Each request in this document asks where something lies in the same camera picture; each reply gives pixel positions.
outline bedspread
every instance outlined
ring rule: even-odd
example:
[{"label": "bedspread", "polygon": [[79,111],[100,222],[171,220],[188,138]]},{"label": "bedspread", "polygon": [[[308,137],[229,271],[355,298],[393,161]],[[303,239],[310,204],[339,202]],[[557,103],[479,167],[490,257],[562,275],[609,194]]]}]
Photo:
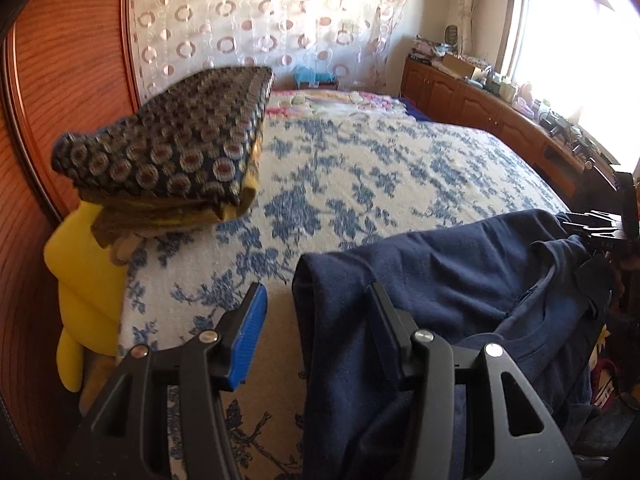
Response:
[{"label": "bedspread", "polygon": [[[149,239],[134,254],[119,353],[140,343],[180,345],[238,306],[252,281],[263,282],[269,312],[254,362],[246,384],[223,403],[241,476],[287,480],[302,471],[305,378],[290,291],[300,254],[566,206],[480,130],[325,109],[268,116],[263,129],[262,189],[244,216]],[[172,471],[182,480],[175,389],[168,420]]]}]

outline navy blue clothing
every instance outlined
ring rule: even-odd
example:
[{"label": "navy blue clothing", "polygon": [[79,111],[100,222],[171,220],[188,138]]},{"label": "navy blue clothing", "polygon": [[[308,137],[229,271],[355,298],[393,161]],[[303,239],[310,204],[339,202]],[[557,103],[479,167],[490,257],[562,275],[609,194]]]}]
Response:
[{"label": "navy blue clothing", "polygon": [[421,121],[425,123],[433,123],[433,121],[428,118],[425,114],[423,114],[418,108],[415,107],[415,104],[411,99],[407,99],[406,97],[399,98],[400,102],[404,104],[406,107],[407,115],[411,115],[411,117],[415,117],[416,121]]},{"label": "navy blue clothing", "polygon": [[[384,478],[398,462],[412,393],[386,381],[367,327],[375,281],[451,344],[500,343],[561,427],[584,423],[568,403],[590,402],[586,364],[613,285],[604,257],[540,210],[402,234],[300,258],[292,289],[308,380],[305,480]],[[462,472],[463,392],[453,476]]]}]

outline wooden headboard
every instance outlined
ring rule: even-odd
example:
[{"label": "wooden headboard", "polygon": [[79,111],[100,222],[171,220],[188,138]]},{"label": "wooden headboard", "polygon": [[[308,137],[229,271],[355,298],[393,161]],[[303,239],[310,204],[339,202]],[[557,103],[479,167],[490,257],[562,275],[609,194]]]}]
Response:
[{"label": "wooden headboard", "polygon": [[46,478],[79,420],[78,396],[58,378],[57,283],[42,256],[78,196],[51,171],[49,154],[62,133],[90,132],[138,108],[125,2],[28,0],[2,48],[0,400],[8,423],[0,445],[10,434]]}]

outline screw head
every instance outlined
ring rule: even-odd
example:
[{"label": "screw head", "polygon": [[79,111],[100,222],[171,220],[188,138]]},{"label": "screw head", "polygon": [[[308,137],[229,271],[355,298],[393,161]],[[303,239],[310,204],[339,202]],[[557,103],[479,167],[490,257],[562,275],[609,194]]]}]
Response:
[{"label": "screw head", "polygon": [[218,340],[218,332],[215,330],[205,330],[204,332],[200,332],[198,339],[205,344],[215,343]]},{"label": "screw head", "polygon": [[136,359],[140,359],[149,353],[149,348],[146,345],[135,345],[129,353]]},{"label": "screw head", "polygon": [[433,334],[428,330],[417,330],[414,333],[414,338],[416,341],[419,341],[421,343],[428,343],[430,341],[433,341]]},{"label": "screw head", "polygon": [[504,350],[502,350],[502,347],[498,345],[498,343],[489,343],[484,347],[484,351],[491,357],[500,357],[504,352]]}]

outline window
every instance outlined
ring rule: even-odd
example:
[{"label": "window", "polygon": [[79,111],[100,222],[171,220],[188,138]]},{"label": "window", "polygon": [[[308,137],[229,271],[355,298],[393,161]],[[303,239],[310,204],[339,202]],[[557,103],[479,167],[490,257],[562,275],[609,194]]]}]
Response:
[{"label": "window", "polygon": [[517,84],[531,82],[536,98],[548,99],[633,171],[640,157],[640,27],[637,13],[609,8],[622,1],[522,0],[510,75]]}]

